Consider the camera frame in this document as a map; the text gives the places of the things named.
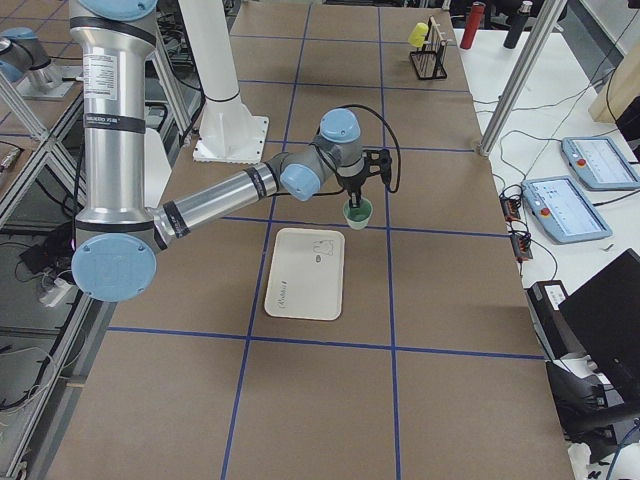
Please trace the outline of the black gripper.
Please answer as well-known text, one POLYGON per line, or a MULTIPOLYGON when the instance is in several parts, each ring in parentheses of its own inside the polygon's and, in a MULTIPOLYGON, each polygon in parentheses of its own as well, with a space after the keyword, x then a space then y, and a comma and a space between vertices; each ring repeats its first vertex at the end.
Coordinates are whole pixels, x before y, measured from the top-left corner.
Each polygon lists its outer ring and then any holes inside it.
POLYGON ((353 176, 344 176, 338 174, 336 177, 338 184, 347 192, 349 200, 348 208, 361 207, 362 204, 362 186, 366 182, 366 173, 360 172, 353 176))

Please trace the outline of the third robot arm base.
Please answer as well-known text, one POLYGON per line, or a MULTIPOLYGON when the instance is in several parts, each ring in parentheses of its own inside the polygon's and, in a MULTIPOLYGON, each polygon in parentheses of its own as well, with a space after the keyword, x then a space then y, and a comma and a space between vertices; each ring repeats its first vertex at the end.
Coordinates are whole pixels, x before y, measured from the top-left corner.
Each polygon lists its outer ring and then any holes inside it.
POLYGON ((15 27, 1 32, 1 73, 26 99, 60 100, 82 67, 59 65, 32 29, 15 27))

